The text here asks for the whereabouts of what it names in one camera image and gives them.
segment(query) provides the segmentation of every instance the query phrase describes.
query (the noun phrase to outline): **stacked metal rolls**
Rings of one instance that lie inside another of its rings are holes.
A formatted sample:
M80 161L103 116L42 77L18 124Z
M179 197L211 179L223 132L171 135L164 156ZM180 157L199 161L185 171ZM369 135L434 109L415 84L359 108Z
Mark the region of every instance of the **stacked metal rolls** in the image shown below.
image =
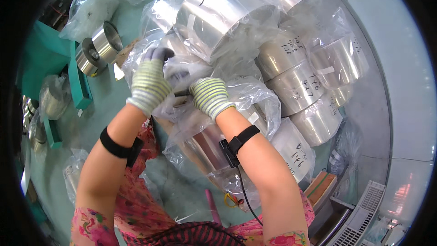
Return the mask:
M106 68L107 63L115 63L115 57L123 49L117 28L109 21L85 38L76 48L76 63L84 74L95 77Z

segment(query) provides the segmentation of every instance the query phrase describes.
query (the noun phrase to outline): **person's right hand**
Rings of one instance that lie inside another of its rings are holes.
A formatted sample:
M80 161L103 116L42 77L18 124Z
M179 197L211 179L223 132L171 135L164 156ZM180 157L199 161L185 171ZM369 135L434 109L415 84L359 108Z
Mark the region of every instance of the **person's right hand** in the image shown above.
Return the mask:
M209 115L215 122L216 117L225 109L235 107L229 101L225 82L217 78L203 78L190 86L190 94L194 96L193 105Z

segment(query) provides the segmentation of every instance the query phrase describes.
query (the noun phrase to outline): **green floor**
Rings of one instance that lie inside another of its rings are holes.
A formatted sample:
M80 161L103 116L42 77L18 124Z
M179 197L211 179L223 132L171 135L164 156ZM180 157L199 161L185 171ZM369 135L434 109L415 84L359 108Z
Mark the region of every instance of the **green floor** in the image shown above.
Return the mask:
M138 37L139 20L144 4L133 7L121 1L112 18L124 46ZM63 147L49 150L44 161L32 154L31 180L41 205L55 228L53 236L61 245L69 243L70 220L74 213L63 179L63 166L71 156L70 148L85 149L89 152L102 129L124 106L125 99L130 95L125 80L115 81L112 67L107 68L100 76L88 80L94 102L81 117L77 115L73 103L70 103L65 114L57 121ZM162 149L167 135L158 125L155 126L155 131ZM329 147L330 143L318 147L315 171L319 172L326 166ZM223 203L223 193L201 175L194 165L190 167L193 176L197 178L189 183L164 156L160 155L156 159L147 161L146 173L150 180L156 183L164 208L172 218L183 218L194 213L189 220L212 220L205 197L206 188L209 188L214 195L223 225L240 224L253 218L250 213L244 213L238 208L226 207Z

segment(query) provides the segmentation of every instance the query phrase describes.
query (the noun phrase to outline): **striped knit glove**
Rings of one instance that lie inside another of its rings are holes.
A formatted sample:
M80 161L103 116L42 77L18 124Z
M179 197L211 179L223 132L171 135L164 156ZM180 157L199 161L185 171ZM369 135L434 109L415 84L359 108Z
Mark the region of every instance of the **striped knit glove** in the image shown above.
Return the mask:
M199 79L190 86L190 93L194 96L194 106L209 115L214 122L222 111L235 107L235 104L229 101L225 82L222 79L211 77Z
M132 77L132 97L126 103L132 104L150 117L152 111L171 92L170 84L164 79L163 65L174 52L167 48L151 48L140 61L138 70Z

